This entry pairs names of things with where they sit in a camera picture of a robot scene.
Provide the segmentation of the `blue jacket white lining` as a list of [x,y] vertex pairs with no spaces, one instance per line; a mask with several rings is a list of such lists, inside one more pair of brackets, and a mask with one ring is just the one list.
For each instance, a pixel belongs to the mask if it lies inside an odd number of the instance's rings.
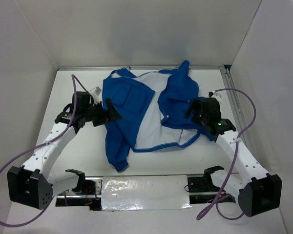
[[189,76],[189,61],[176,69],[140,76],[118,69],[103,81],[103,107],[112,103],[120,120],[106,124],[105,154],[116,171],[128,167],[130,151],[149,153],[168,147],[185,148],[206,130],[185,118],[199,85]]

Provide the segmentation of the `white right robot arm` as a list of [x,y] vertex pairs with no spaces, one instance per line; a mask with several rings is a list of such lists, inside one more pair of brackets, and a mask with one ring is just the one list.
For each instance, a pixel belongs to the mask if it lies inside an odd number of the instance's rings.
[[185,113],[185,118],[189,117],[193,123],[203,127],[224,150],[240,175],[235,177],[221,166],[208,168],[203,176],[205,189],[223,189],[234,197],[247,217],[278,208],[282,190],[281,178],[271,175],[254,158],[239,138],[232,122],[221,117],[218,100],[214,97],[194,99]]

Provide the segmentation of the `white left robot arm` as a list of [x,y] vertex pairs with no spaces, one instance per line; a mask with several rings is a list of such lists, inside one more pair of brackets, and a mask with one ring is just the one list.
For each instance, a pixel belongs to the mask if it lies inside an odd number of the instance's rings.
[[85,174],[76,169],[66,169],[55,178],[50,178],[51,169],[68,143],[87,122],[93,126],[105,125],[122,119],[111,100],[96,102],[87,92],[77,91],[72,102],[58,114],[49,135],[33,155],[20,167],[11,167],[7,173],[11,201],[45,209],[52,198],[71,190],[80,195],[86,190]]

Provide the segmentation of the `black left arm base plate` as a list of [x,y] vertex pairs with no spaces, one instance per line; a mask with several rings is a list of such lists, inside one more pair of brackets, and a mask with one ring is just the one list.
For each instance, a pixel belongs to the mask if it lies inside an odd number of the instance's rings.
[[79,192],[74,192],[72,189],[65,191],[66,195],[94,195],[100,196],[102,194],[103,177],[87,176],[83,186]]

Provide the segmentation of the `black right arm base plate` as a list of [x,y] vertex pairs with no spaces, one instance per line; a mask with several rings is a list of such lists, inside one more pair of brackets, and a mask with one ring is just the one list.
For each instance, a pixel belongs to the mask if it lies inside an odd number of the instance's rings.
[[191,195],[217,195],[219,187],[206,183],[203,175],[189,175],[184,189]]

